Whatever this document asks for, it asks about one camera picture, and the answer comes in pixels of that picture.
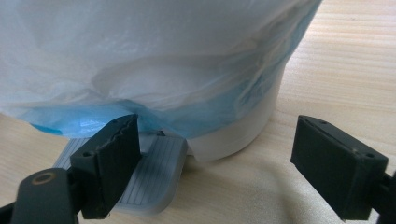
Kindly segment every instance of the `wooden table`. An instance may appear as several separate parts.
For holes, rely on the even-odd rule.
[[[276,111],[252,144],[220,161],[188,158],[176,198],[158,216],[112,212],[80,222],[343,223],[289,162],[300,114],[338,126],[389,157],[389,174],[396,170],[396,2],[324,0],[288,63]],[[67,140],[5,116],[0,130],[6,204],[26,176],[51,167]]]

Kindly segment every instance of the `copper-colored ring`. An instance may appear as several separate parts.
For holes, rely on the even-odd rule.
[[[48,178],[44,178],[44,179],[40,179],[42,177],[44,177],[45,175],[48,175]],[[33,185],[42,185],[42,184],[46,184],[48,182],[50,182],[51,180],[55,179],[56,174],[53,172],[46,172],[40,175],[37,175],[33,180],[32,180],[32,184]]]

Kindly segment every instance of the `gray pedal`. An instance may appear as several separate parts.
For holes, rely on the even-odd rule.
[[[88,138],[71,139],[54,167],[70,167],[69,157]],[[160,213],[172,202],[187,154],[187,143],[178,137],[139,134],[142,159],[115,209],[139,216]]]

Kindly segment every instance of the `white plastic bag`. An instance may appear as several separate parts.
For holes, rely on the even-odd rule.
[[[141,131],[217,132],[276,98],[319,2],[3,0],[0,112],[67,137],[131,113]]]

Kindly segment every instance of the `wooden floor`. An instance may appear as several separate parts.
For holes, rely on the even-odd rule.
[[[343,223],[289,162],[300,114],[338,126],[389,157],[389,174],[396,170],[395,1],[324,0],[251,145],[220,161],[188,158],[176,198],[156,217],[112,212],[80,223]],[[51,167],[66,143],[0,116],[0,204],[15,200],[26,176]]]

